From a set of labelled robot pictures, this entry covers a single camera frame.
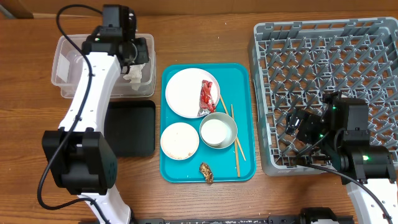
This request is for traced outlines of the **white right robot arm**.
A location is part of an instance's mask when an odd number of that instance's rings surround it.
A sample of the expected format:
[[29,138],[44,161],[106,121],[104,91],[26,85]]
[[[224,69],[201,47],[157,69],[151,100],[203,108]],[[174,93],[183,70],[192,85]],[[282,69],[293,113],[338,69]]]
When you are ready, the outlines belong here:
[[360,223],[397,223],[397,174],[384,146],[371,145],[365,100],[327,93],[321,115],[295,108],[285,133],[308,144],[295,164],[341,177]]

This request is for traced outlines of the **white cup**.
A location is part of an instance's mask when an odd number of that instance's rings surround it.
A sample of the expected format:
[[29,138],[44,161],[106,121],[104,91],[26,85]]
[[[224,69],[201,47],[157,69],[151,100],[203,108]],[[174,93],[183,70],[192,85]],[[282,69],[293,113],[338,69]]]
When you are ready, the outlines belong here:
[[212,147],[218,147],[227,137],[227,126],[218,119],[210,119],[201,127],[201,138]]

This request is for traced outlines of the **white napkin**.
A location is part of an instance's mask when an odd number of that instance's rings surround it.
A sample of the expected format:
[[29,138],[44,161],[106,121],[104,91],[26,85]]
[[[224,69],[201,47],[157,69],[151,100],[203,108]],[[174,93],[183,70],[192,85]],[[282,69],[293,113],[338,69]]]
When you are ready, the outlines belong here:
[[125,80],[129,80],[133,90],[138,90],[141,85],[142,69],[144,66],[145,64],[131,65],[129,71],[123,76]]

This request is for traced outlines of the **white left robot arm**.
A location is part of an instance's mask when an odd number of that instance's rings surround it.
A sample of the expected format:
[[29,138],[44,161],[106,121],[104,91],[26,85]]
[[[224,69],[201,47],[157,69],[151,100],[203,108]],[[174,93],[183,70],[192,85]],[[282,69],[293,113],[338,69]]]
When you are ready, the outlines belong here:
[[[47,158],[37,187],[37,201],[47,210],[86,202],[99,223],[136,223],[132,209],[116,187],[118,160],[104,137],[111,92],[123,70],[148,62],[145,38],[136,38],[135,12],[127,6],[105,4],[103,23],[81,46],[63,37],[84,59],[80,81],[67,114],[56,131],[45,131],[42,147]],[[77,198],[47,205],[42,189],[48,174],[56,185]]]

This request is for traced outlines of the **red snack wrapper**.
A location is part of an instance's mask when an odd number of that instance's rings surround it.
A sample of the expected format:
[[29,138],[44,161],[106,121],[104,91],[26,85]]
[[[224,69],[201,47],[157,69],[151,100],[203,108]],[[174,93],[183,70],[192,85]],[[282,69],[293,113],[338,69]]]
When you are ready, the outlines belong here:
[[211,95],[212,82],[203,80],[201,83],[200,102],[197,116],[206,116],[216,111],[216,106]]

